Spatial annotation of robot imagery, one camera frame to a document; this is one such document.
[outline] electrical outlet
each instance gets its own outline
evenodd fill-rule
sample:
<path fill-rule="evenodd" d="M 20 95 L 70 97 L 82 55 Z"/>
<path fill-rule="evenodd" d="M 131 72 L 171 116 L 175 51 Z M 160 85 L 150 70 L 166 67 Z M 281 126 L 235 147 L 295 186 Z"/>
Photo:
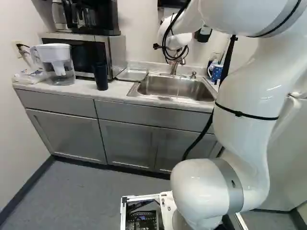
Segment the electrical outlet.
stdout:
<path fill-rule="evenodd" d="M 17 58 L 22 58 L 23 56 L 19 53 L 19 49 L 16 44 L 23 44 L 23 42 L 19 40 L 13 40 L 11 41 L 11 43 L 12 43 L 12 47 L 13 47 L 14 53 L 17 56 Z"/>

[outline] drawer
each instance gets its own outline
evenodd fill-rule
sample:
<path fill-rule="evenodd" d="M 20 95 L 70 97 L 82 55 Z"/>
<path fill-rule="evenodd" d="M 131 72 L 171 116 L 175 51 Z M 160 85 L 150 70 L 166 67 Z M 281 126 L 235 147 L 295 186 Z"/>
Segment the drawer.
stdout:
<path fill-rule="evenodd" d="M 97 118 L 92 99 L 26 90 L 16 92 L 25 108 Z"/>
<path fill-rule="evenodd" d="M 210 114 L 95 100 L 98 118 L 202 132 Z M 208 133 L 214 133 L 211 126 Z"/>

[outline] blue mug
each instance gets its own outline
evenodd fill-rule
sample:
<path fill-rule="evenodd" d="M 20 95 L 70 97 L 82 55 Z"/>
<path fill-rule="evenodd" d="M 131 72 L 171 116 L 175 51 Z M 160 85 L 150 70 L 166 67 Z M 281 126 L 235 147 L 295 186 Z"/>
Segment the blue mug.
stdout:
<path fill-rule="evenodd" d="M 223 65 L 213 64 L 212 75 L 211 75 L 211 73 L 209 71 L 210 67 L 208 68 L 208 75 L 211 78 L 211 81 L 215 82 L 215 81 L 221 79 Z"/>

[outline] black strap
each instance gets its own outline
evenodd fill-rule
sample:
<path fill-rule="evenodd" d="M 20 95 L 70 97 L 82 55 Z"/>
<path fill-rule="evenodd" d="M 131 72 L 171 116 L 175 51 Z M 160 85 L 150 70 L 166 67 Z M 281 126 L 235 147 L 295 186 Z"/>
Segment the black strap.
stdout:
<path fill-rule="evenodd" d="M 229 43 L 229 46 L 228 46 L 228 49 L 227 49 L 227 53 L 226 53 L 225 61 L 224 61 L 224 66 L 223 66 L 222 73 L 221 73 L 219 88 L 221 87 L 221 84 L 223 83 L 225 78 L 228 76 L 231 56 L 232 56 L 232 52 L 234 50 L 235 41 L 237 41 L 237 40 L 238 40 L 238 38 L 236 37 L 236 35 L 232 35 L 231 38 L 230 38 L 230 43 Z"/>
<path fill-rule="evenodd" d="M 253 119 L 257 119 L 257 120 L 264 120 L 264 121 L 275 121 L 275 120 L 278 119 L 278 116 L 277 117 L 255 116 L 255 115 L 245 114 L 245 113 L 243 113 L 241 111 L 236 111 L 236 110 L 232 110 L 232 109 L 226 108 L 226 107 L 218 104 L 217 102 L 215 102 L 215 104 L 216 104 L 217 107 L 220 107 L 221 109 L 224 109 L 227 112 L 230 112 L 230 113 L 234 114 L 237 117 L 245 116 L 245 117 L 249 117 L 249 118 L 253 118 Z"/>

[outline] circuit board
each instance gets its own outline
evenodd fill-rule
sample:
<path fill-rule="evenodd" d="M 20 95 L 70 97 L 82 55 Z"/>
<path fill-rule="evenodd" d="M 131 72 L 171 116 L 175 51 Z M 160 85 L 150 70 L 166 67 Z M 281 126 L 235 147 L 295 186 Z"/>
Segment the circuit board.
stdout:
<path fill-rule="evenodd" d="M 157 227 L 157 213 L 152 211 L 138 211 L 130 213 L 126 218 L 127 230 L 159 230 Z"/>

